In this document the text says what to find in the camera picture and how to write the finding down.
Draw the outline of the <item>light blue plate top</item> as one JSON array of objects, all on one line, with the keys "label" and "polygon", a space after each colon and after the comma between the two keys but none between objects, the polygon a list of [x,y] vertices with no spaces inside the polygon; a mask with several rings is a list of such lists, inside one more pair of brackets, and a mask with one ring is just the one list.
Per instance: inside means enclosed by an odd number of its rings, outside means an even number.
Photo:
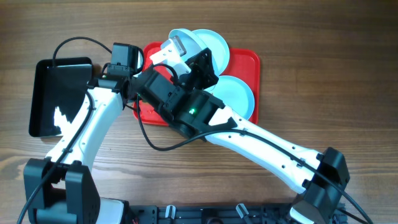
[{"label": "light blue plate top", "polygon": [[182,56],[182,59],[186,62],[190,57],[196,55],[203,49],[205,49],[205,44],[199,39],[192,31],[188,29],[173,29],[169,33],[169,38],[173,36],[178,36],[185,47],[187,53]]}]

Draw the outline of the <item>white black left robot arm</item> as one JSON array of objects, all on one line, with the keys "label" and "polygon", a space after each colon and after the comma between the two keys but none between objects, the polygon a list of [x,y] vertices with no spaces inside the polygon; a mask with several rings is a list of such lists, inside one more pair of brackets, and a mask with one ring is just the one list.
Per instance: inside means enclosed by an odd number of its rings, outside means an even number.
[{"label": "white black left robot arm", "polygon": [[18,223],[131,223],[129,202],[101,198],[91,175],[94,159],[114,120],[131,99],[131,78],[140,65],[117,68],[90,81],[68,133],[43,159],[24,167],[26,203]]}]

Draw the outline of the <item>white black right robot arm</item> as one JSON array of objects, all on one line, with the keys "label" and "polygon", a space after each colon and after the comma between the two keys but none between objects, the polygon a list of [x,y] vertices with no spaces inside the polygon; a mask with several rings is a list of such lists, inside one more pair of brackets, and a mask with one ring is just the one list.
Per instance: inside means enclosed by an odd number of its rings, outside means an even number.
[{"label": "white black right robot arm", "polygon": [[324,153],[288,142],[238,115],[207,92],[218,81],[210,49],[180,59],[182,73],[169,63],[173,52],[160,52],[161,61],[146,64],[135,86],[138,99],[150,104],[176,132],[188,140],[204,139],[231,149],[285,182],[297,195],[289,214],[300,223],[328,223],[345,194],[348,168],[341,152]]}]

